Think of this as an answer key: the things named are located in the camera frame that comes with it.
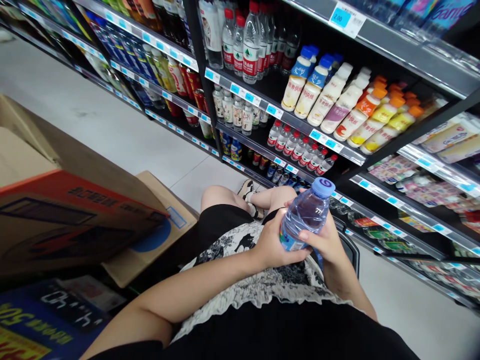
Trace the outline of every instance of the water bottle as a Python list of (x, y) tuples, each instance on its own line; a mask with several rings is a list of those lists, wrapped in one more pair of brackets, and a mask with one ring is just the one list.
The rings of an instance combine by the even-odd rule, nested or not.
[(335, 185), (328, 179), (317, 177), (311, 188), (297, 196), (288, 208), (280, 226), (280, 242), (287, 251), (297, 251), (308, 245), (298, 236), (302, 230), (319, 234), (329, 213), (329, 197)]

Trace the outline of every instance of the hand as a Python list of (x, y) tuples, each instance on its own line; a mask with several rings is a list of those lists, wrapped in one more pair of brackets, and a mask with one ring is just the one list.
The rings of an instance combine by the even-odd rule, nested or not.
[(256, 262), (262, 267), (278, 268), (284, 265), (298, 263), (312, 252), (310, 247), (298, 251), (286, 251), (280, 243), (280, 224), (287, 213), (287, 209), (281, 208), (275, 217), (263, 227), (257, 244), (249, 251)]
[[(289, 207), (292, 202), (293, 199), (286, 202), (285, 206)], [(318, 249), (318, 252), (326, 262), (335, 265), (341, 264), (345, 260), (349, 262), (342, 241), (340, 240), (337, 226), (335, 225), (334, 218), (330, 211), (328, 211), (325, 225), (323, 225), (319, 235), (308, 230), (302, 230), (298, 233), (298, 238), (308, 245)]]

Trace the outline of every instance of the store aisle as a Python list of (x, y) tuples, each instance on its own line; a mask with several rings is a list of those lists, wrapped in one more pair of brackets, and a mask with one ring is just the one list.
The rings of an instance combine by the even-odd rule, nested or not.
[[(0, 92), (128, 172), (151, 171), (196, 210), (207, 186), (237, 191), (246, 179), (22, 40), (0, 44), (0, 64)], [(360, 282), (380, 322), (422, 360), (467, 359), (480, 319), (359, 248)]]

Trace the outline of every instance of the person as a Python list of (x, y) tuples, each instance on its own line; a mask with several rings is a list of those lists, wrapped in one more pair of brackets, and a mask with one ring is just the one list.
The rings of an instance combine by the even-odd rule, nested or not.
[(198, 233), (212, 245), (128, 304), (81, 360), (418, 359), (379, 324), (330, 212), (319, 235), (299, 233), (310, 247), (284, 250), (280, 224), (296, 196), (255, 192), (251, 180), (238, 194), (208, 187)]

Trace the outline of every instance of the leg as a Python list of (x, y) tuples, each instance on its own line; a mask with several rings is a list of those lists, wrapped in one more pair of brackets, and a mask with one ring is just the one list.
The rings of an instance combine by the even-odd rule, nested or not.
[(207, 187), (201, 196), (200, 212), (219, 204), (233, 205), (250, 213), (249, 205), (233, 191), (220, 185)]
[(294, 188), (291, 186), (278, 186), (268, 190), (254, 193), (250, 202), (262, 209), (269, 209), (271, 213), (274, 210), (284, 207), (285, 202), (292, 200), (297, 196)]

